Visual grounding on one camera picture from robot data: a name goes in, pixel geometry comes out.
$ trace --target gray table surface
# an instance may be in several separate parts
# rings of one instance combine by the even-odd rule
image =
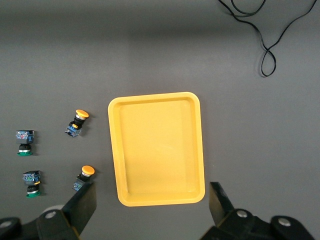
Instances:
[[[269,46],[311,3],[268,0],[251,21]],[[257,34],[215,0],[2,1],[0,218],[27,223],[65,204],[89,164],[97,209],[82,239],[199,239],[214,224],[208,194],[194,204],[119,202],[107,113],[116,97],[192,92],[206,189],[218,181],[235,207],[265,221],[291,216],[320,239],[319,14],[317,3],[288,29],[273,50],[275,73],[262,78]],[[64,130],[76,109],[90,118],[71,138]],[[34,155],[16,155],[19,129],[35,130]],[[33,169],[43,194],[27,199],[22,173]]]

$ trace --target yellow push button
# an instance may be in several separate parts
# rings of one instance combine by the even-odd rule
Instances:
[[[87,175],[93,175],[95,173],[95,169],[92,166],[85,165],[82,167],[82,172]]]
[[[76,114],[78,114],[79,117],[81,118],[88,118],[89,117],[89,113],[87,113],[86,111],[83,111],[81,109],[77,109],[76,111]]]

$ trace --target black cable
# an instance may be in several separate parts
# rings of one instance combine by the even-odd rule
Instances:
[[[270,47],[267,47],[267,46],[265,45],[265,41],[264,41],[264,39],[263,39],[263,37],[262,37],[262,34],[261,34],[260,30],[256,27],[256,25],[254,25],[253,23],[251,23],[251,22],[249,22],[249,21],[244,21],[244,20],[239,19],[240,17],[250,17],[250,16],[253,16],[253,15],[256,14],[257,12],[259,12],[260,9],[261,9],[261,8],[263,7],[263,5],[265,4],[266,0],[263,0],[263,3],[262,3],[261,6],[258,8],[258,10],[254,11],[254,12],[245,12],[245,11],[239,10],[239,9],[236,7],[236,5],[235,5],[234,0],[231,0],[231,3],[232,3],[232,5],[233,5],[233,7],[234,7],[239,13],[244,14],[244,15],[241,15],[241,16],[235,15],[234,12],[228,7],[228,5],[226,5],[222,0],[218,0],[218,1],[230,12],[230,14],[233,16],[233,18],[234,18],[235,20],[237,20],[237,21],[240,22],[240,23],[249,24],[249,25],[252,26],[252,27],[254,28],[254,30],[258,33],[259,38],[260,38],[260,41],[261,41],[261,44],[262,44],[262,46],[263,46],[263,48],[264,48],[264,51],[265,51],[265,52],[264,52],[264,55],[263,55],[263,58],[262,58],[262,61],[261,61],[261,66],[260,66],[260,70],[261,70],[261,74],[262,74],[262,77],[263,77],[263,78],[266,78],[266,77],[269,77],[270,75],[272,75],[272,74],[275,72],[276,67],[277,67],[276,57],[275,57],[275,55],[270,51],[270,49],[272,49],[275,45],[277,45],[277,44],[280,42],[281,38],[283,37],[283,35],[284,35],[285,32],[287,31],[287,29],[290,27],[290,25],[293,24],[296,20],[298,20],[298,19],[304,17],[305,15],[307,15],[308,13],[310,13],[310,11],[312,10],[312,8],[314,7],[314,5],[315,5],[316,2],[317,2],[317,0],[314,0],[312,6],[310,7],[310,9],[309,9],[306,13],[302,14],[301,16],[299,16],[299,17],[295,18],[293,21],[291,21],[291,22],[284,28],[284,30],[283,30],[283,32],[281,33],[281,35],[280,35],[280,37],[278,38],[278,40],[277,40],[274,44],[272,44]],[[266,55],[267,55],[267,54],[269,54],[269,55],[272,57],[272,59],[273,59],[273,70],[272,70],[271,73],[269,73],[269,74],[265,74],[265,72],[264,72],[264,70],[263,70],[263,65],[264,65],[264,61],[265,61],[265,58],[266,58]]]
[[[231,0],[232,6],[234,7],[235,10],[237,10],[239,13],[244,14],[244,15],[235,15],[238,18],[244,18],[244,17],[250,17],[255,15],[256,13],[258,13],[260,11],[260,9],[262,9],[262,7],[265,5],[266,0],[263,0],[263,2],[261,3],[260,7],[253,12],[246,12],[246,11],[241,11],[236,5],[234,0]]]

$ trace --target screw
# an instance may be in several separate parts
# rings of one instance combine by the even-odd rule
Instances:
[[[57,213],[55,211],[51,211],[51,212],[48,212],[44,217],[46,219],[51,219],[53,218]]]
[[[236,214],[237,214],[240,218],[246,218],[246,217],[248,217],[248,214],[247,214],[245,211],[243,211],[243,210],[238,210],[238,211],[236,212]]]
[[[290,227],[290,226],[291,226],[291,223],[289,222],[289,220],[286,219],[286,218],[283,218],[283,217],[279,218],[279,219],[278,219],[278,222],[279,222],[282,226],[285,226],[285,227]]]
[[[12,224],[11,221],[4,221],[3,223],[0,224],[0,229],[4,229],[6,227],[9,227]]]

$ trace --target plastic tray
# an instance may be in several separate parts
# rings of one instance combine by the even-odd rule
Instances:
[[[118,97],[108,107],[117,194],[128,207],[205,195],[200,103],[191,92]]]

